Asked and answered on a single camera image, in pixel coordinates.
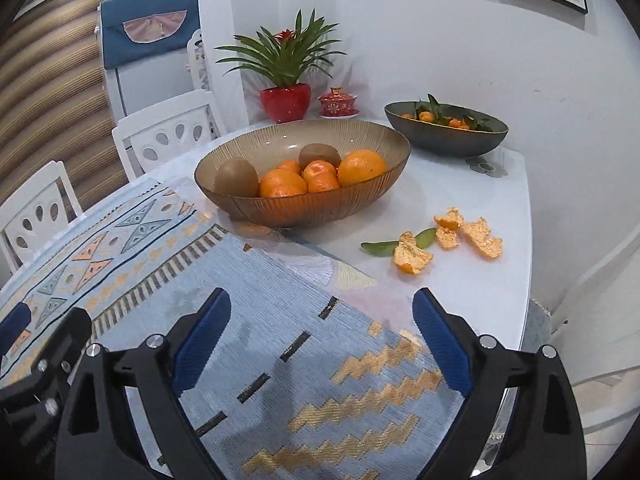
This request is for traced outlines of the orange mandarin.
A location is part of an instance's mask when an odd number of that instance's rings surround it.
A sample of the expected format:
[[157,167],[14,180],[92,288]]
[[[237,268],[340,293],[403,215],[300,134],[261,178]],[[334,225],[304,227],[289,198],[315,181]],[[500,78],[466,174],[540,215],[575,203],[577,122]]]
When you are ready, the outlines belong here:
[[326,160],[316,159],[308,162],[302,172],[304,180],[309,183],[320,174],[328,174],[331,177],[336,176],[336,168]]
[[320,172],[311,177],[307,183],[307,191],[309,193],[322,193],[339,190],[340,182],[335,174],[330,172]]
[[292,174],[297,174],[298,176],[300,175],[300,167],[295,159],[285,160],[284,162],[281,162],[277,168],[279,170],[292,172]]
[[268,171],[259,183],[259,196],[265,198],[290,197],[307,192],[307,183],[299,174],[281,168]]

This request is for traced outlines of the amber ribbed glass bowl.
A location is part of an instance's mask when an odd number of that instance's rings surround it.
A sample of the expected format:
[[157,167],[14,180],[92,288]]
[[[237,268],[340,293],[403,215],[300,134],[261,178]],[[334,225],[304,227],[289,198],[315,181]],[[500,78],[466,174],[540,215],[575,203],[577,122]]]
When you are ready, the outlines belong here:
[[232,218],[321,226],[381,198],[409,155],[402,134],[373,122],[291,122],[225,140],[198,162],[194,180]]

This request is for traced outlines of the white dining chair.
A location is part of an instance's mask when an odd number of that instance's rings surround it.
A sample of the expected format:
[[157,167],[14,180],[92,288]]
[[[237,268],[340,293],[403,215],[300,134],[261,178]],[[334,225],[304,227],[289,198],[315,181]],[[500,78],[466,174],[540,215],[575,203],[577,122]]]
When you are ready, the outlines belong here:
[[122,118],[112,137],[132,182],[226,133],[213,92],[198,89]]
[[1,205],[1,253],[14,274],[84,213],[64,162],[51,160]]

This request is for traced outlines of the large brown kiwi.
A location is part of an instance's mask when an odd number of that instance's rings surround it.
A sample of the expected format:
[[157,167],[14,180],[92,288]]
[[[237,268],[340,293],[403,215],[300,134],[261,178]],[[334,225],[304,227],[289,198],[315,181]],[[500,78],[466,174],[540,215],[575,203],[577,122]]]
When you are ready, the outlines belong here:
[[323,160],[334,167],[337,167],[342,158],[336,148],[329,144],[311,143],[305,145],[298,155],[298,166],[305,169],[311,162]]

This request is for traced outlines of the dark green fruit bowl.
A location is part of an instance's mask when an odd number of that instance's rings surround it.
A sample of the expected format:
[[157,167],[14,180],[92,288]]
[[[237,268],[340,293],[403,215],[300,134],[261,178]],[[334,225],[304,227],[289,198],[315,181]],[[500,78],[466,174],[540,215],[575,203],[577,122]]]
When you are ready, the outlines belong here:
[[498,148],[509,132],[500,119],[439,103],[431,93],[425,100],[388,103],[384,112],[392,127],[415,148],[446,157],[484,155]]

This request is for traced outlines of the green plant in red pot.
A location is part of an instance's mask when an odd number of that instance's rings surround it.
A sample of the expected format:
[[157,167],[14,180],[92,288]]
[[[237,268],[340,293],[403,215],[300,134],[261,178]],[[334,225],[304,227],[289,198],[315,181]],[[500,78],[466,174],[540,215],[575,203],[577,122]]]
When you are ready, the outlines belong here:
[[337,24],[323,16],[297,12],[291,28],[272,32],[262,26],[254,35],[236,34],[232,44],[216,47],[224,56],[218,64],[261,76],[269,86],[259,92],[262,108],[275,124],[303,119],[311,103],[309,72],[331,75],[333,59],[345,52],[334,36]]

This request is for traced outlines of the large orange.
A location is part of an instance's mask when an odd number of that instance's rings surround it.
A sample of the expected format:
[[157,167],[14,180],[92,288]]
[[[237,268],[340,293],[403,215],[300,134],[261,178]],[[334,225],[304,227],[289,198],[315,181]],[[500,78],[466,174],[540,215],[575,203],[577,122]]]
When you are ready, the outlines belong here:
[[337,180],[342,188],[366,182],[384,174],[384,158],[371,150],[357,150],[346,155],[337,167]]

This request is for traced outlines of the patterned blue woven table mat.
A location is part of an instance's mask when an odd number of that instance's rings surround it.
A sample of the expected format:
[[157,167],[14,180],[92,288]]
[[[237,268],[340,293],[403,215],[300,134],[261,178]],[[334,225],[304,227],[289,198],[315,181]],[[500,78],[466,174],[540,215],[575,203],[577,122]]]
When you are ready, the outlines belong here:
[[3,286],[2,311],[24,302],[32,322],[3,357],[1,390],[30,374],[71,308],[92,332],[70,389],[92,344],[126,350],[167,334],[221,288],[230,321],[180,396],[221,479],[418,478],[462,396],[427,348],[351,307],[329,289],[329,260],[320,266],[312,276],[272,258],[166,185],[126,188]]

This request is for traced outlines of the mandarin peel with leaves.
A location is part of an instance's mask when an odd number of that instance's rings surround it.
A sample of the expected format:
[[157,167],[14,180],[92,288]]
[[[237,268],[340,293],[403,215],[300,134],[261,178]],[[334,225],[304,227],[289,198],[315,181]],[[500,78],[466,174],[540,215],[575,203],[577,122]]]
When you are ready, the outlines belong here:
[[427,248],[434,243],[435,228],[418,234],[403,232],[398,240],[388,242],[363,242],[360,248],[372,257],[391,258],[394,266],[405,274],[418,275],[434,260]]

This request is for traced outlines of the mandarin peel piece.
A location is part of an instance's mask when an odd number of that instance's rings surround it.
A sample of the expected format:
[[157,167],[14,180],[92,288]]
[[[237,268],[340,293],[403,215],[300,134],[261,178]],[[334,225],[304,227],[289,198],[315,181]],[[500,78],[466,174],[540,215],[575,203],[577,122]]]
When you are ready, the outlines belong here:
[[498,259],[503,253],[503,240],[491,234],[491,228],[484,217],[466,222],[461,231],[474,250],[486,259]]
[[442,249],[450,250],[459,246],[458,231],[464,225],[464,218],[456,207],[450,207],[443,216],[435,216],[435,237]]

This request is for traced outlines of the flower shaped coaster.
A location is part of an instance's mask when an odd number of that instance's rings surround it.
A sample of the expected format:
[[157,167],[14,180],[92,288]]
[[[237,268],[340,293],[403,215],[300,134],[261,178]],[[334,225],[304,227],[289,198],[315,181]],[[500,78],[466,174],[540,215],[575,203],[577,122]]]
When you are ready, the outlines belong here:
[[486,177],[500,179],[506,177],[508,172],[500,162],[496,162],[493,159],[487,159],[484,156],[474,156],[465,159],[469,168],[477,174],[484,174]]

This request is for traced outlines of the red lidded tea cup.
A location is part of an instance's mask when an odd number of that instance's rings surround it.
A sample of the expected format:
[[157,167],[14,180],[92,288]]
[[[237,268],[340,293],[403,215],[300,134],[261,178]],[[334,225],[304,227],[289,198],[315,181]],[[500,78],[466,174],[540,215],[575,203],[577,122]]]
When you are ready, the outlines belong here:
[[354,94],[344,92],[341,87],[332,87],[318,97],[320,116],[331,119],[356,117],[359,114],[356,101],[357,97]]

